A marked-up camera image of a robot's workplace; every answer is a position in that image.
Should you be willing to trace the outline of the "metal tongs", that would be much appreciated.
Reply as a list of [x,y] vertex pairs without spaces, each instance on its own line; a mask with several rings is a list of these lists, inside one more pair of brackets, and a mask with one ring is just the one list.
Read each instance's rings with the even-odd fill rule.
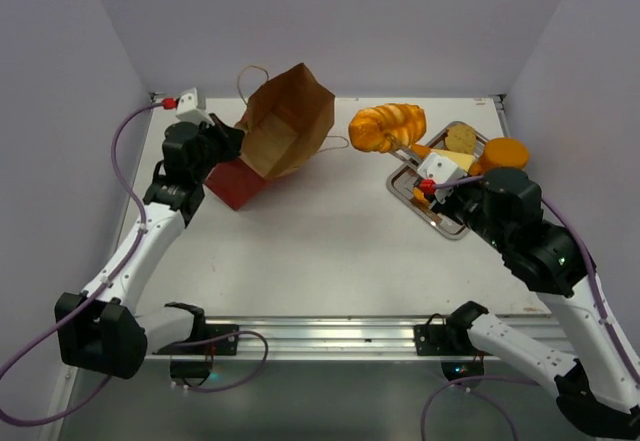
[[417,168],[422,164],[423,159],[416,153],[414,153],[409,147],[401,144],[390,133],[386,133],[385,138],[391,144],[389,153],[400,160],[402,163],[407,165],[410,169],[416,171]]

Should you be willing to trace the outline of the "round orange bun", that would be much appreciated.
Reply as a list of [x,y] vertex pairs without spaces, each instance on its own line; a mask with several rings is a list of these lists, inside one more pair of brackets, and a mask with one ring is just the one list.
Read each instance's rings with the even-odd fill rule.
[[508,137],[495,138],[485,144],[482,154],[469,169],[469,174],[479,176],[501,167],[523,170],[529,158],[529,150],[519,140]]

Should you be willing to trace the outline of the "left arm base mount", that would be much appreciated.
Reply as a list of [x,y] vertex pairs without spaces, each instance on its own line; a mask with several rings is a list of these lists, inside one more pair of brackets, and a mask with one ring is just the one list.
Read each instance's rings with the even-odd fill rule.
[[216,355],[234,356],[237,352],[238,339],[234,332],[239,330],[237,324],[206,323],[196,340],[225,335],[225,338],[214,343],[198,346],[172,345],[164,349],[170,356],[169,374],[172,381],[187,387],[200,387],[213,375],[213,362]]

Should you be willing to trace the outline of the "orange braided pastry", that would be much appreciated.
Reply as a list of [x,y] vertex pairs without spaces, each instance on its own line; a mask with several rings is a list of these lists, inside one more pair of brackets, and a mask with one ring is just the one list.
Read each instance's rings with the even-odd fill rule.
[[359,110],[348,126],[351,145],[361,152],[388,153],[409,147],[427,130],[423,108],[407,103],[387,103]]

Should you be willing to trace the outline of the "long orange bread roll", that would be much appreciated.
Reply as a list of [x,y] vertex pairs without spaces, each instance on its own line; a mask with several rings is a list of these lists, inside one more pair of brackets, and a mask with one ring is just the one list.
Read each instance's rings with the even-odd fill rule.
[[428,146],[413,144],[410,146],[410,150],[421,159],[425,159],[431,153],[431,148]]

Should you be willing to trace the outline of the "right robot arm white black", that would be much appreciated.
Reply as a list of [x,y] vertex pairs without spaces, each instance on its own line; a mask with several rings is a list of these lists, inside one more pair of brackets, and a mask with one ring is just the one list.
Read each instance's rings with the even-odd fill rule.
[[545,389],[564,417],[596,438],[639,437],[639,357],[601,291],[589,251],[564,219],[551,223],[542,190],[517,168],[446,183],[426,178],[428,194],[443,194],[441,211],[476,233],[506,269],[551,311],[570,341],[570,354],[507,326],[469,301],[446,321],[451,350],[500,358]]

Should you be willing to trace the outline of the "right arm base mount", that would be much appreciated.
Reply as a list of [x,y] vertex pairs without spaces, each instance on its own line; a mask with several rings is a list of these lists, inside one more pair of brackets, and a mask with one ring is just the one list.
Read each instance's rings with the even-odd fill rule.
[[438,358],[440,370],[447,381],[479,377],[486,374],[486,352],[474,348],[466,332],[450,324],[448,317],[439,313],[413,326],[416,355]]

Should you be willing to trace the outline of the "steel tray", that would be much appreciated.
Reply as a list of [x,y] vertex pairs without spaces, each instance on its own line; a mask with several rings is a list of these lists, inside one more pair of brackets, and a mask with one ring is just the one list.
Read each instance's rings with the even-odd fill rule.
[[[429,142],[426,142],[426,146],[429,148],[448,149],[446,146],[446,140],[449,136],[449,131],[452,128],[458,126],[471,127],[467,123],[462,121],[453,121],[449,123],[445,128],[440,130],[438,134]],[[489,139],[472,128],[475,135],[475,145],[472,155],[477,160]],[[448,218],[442,213],[434,211],[436,207],[436,198],[434,196],[424,195],[424,201],[415,197],[413,189],[419,182],[419,177],[413,168],[418,166],[418,163],[408,158],[400,157],[403,162],[400,167],[393,171],[386,179],[387,190],[395,196],[404,206],[410,211],[416,214],[422,221],[425,221],[441,236],[449,240],[458,241],[466,236],[468,229],[456,221]]]

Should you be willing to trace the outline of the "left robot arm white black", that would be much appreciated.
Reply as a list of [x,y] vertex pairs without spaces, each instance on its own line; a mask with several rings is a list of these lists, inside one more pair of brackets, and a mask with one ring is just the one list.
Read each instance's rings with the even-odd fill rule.
[[205,347],[208,330],[202,309],[170,302],[154,314],[139,316],[136,308],[162,257],[199,209],[206,178],[216,165],[240,156],[244,136],[215,115],[166,128],[162,158],[131,231],[80,293],[64,293],[55,304],[65,364],[129,379],[146,356],[169,345],[175,343],[189,354]]

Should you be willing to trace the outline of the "round sliced bread piece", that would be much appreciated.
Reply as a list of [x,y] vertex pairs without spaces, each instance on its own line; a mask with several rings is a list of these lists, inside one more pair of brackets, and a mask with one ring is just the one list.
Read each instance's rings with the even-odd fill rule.
[[447,129],[444,144],[447,150],[472,155],[476,147],[476,131],[473,127],[460,123]]

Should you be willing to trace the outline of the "red brown paper bag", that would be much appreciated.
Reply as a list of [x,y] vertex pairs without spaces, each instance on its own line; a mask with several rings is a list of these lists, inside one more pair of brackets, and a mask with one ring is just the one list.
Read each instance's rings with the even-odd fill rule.
[[334,121],[335,95],[305,64],[295,65],[249,96],[236,124],[244,132],[241,154],[213,168],[205,187],[239,210],[316,155]]

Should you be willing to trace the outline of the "aluminium front rail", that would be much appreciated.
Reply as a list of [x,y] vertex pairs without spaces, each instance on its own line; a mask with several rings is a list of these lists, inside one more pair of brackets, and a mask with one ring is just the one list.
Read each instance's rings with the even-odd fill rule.
[[217,318],[162,308],[135,321],[148,337],[148,357],[168,357],[165,348],[186,339],[193,326],[200,334],[208,323],[239,326],[234,332],[238,339],[234,356],[242,360],[262,355],[262,342],[249,334],[255,331],[267,340],[269,357],[274,360],[406,361],[429,358],[416,355],[413,341],[413,326],[428,317]]

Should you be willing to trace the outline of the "fake triangle sandwich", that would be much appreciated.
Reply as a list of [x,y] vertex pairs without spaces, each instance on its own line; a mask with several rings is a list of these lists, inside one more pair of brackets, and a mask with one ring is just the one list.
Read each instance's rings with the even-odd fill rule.
[[468,172],[476,162],[476,158],[472,154],[458,153],[442,149],[434,149],[433,152],[455,162],[465,172]]

